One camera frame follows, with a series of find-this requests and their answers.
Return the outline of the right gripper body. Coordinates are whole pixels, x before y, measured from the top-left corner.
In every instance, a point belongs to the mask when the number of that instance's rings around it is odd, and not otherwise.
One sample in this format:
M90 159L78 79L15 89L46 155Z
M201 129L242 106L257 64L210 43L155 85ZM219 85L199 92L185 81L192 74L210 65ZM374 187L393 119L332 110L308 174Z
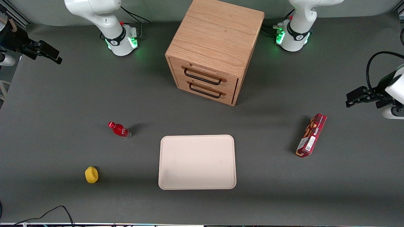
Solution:
M29 38L26 30L13 19L6 7L1 5L0 10L1 47L16 53L21 53L31 59L36 59L38 56L36 46L34 45L36 42Z

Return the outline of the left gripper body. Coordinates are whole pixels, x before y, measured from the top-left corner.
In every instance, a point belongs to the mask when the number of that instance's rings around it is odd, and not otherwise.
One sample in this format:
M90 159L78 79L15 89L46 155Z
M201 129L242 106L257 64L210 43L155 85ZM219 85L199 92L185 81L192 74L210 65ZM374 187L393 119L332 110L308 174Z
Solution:
M381 109L387 105L402 107L404 102L404 66L400 65L394 72L383 77L374 88L375 93L384 101L377 101Z

